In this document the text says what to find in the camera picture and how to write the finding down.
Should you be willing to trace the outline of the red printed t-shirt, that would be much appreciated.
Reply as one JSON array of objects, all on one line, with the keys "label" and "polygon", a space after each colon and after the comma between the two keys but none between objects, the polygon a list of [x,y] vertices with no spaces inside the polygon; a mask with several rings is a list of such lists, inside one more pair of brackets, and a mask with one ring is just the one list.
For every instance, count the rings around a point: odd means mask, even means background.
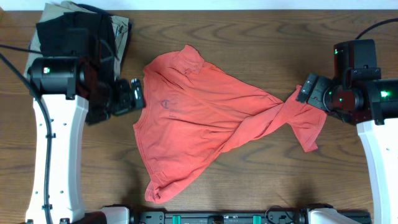
[{"label": "red printed t-shirt", "polygon": [[144,67],[145,107],[134,124],[150,181],[145,199],[165,203],[188,187],[222,153],[289,124],[303,150],[317,148],[326,113],[282,101],[207,62],[190,45]]}]

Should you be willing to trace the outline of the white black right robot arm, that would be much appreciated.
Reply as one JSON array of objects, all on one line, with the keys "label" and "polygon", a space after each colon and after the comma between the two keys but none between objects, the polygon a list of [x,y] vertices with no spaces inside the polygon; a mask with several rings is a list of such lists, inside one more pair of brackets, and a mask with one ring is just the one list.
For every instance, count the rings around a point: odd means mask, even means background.
[{"label": "white black right robot arm", "polygon": [[368,164],[374,223],[397,223],[397,80],[311,73],[297,101],[356,126]]}]

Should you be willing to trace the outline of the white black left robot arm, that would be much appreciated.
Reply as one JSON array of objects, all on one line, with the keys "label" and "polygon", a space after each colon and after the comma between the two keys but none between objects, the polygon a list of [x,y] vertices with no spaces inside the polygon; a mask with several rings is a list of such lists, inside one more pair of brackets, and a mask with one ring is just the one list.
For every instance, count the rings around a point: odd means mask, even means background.
[{"label": "white black left robot arm", "polygon": [[87,57],[39,57],[28,69],[37,125],[26,223],[132,223],[124,205],[85,209],[80,185],[83,128],[144,107],[141,82],[98,78]]}]

